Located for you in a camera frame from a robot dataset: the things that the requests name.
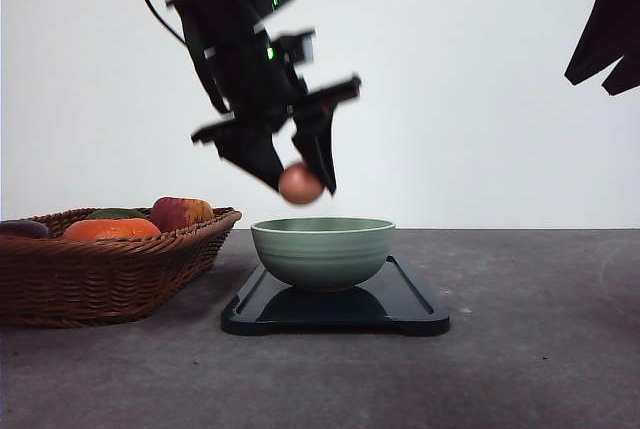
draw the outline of green bowl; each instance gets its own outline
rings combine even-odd
[[[260,261],[298,289],[334,292],[366,281],[382,267],[395,224],[378,219],[316,217],[251,226]]]

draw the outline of brown egg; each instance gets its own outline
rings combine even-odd
[[[324,185],[304,162],[296,162],[280,175],[278,190],[293,204],[309,204],[322,195]]]

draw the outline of black tray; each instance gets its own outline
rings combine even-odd
[[[222,312],[222,330],[243,336],[273,332],[396,330],[435,336],[451,326],[449,312],[395,256],[371,279],[345,291],[299,291],[260,265]]]

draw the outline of white wall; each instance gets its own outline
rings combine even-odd
[[[244,213],[399,227],[640,226],[640,89],[563,73],[593,0],[296,0],[316,87],[357,71],[334,121],[338,192],[290,206],[189,135],[217,120],[142,0],[3,0],[2,217],[200,197]],[[170,20],[176,22],[174,15]],[[293,127],[276,144],[297,159]]]

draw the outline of woven basket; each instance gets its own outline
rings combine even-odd
[[[242,217],[223,208],[210,221],[154,237],[53,239],[94,210],[30,218],[46,224],[52,239],[0,237],[0,325],[85,327],[142,319],[212,266]]]

